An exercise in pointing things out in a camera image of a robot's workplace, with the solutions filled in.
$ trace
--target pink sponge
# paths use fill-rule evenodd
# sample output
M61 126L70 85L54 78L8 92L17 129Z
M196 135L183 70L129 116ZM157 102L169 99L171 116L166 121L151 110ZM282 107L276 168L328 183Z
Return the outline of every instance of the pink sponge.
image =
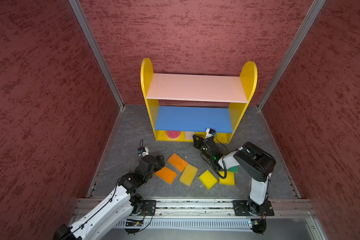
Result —
M171 140L176 140L178 137L180 137L181 132L180 131L167 131L167 136Z

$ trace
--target textured red wall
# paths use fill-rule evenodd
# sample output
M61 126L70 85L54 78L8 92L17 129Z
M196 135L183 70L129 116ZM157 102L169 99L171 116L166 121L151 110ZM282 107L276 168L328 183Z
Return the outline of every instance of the textured red wall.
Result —
M330 239L360 239L360 1L327 0L263 108Z
M52 239L118 106L67 0L0 1L0 239Z
M255 61L257 104L312 0L80 3L125 103L144 104L140 66L149 57L157 73L231 76Z

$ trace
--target pink shelf board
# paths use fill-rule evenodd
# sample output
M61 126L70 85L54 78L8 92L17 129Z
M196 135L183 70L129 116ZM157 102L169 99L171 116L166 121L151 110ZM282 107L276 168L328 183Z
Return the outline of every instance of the pink shelf board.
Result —
M247 103L240 77L154 73L148 99Z

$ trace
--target blue shelf board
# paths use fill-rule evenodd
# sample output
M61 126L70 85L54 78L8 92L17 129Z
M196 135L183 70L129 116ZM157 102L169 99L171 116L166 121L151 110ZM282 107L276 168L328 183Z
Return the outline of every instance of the blue shelf board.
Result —
M155 130L233 133L228 108L194 108L160 106Z

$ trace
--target yellow sponge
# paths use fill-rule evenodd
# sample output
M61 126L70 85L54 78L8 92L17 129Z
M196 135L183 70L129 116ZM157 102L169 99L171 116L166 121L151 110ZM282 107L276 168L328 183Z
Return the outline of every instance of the yellow sponge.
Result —
M197 167L194 167L191 164L188 164L185 167L183 174L180 177L180 182L182 182L183 184L185 184L189 187L191 185L193 179L195 178L196 173L197 173Z
M227 177L225 179L219 177L219 183L225 185L235 185L235 175L233 172L227 172Z
M172 171L168 167L163 167L161 170L155 172L155 174L169 184L172 184L173 180L177 176L177 173Z
M176 153L172 154L168 159L168 162L177 168L179 171L183 171L185 167L188 165L186 161L184 161L181 157L179 157Z
M210 171L205 171L202 175L199 177L200 181L206 186L208 190L210 190L216 183L217 179L214 177Z

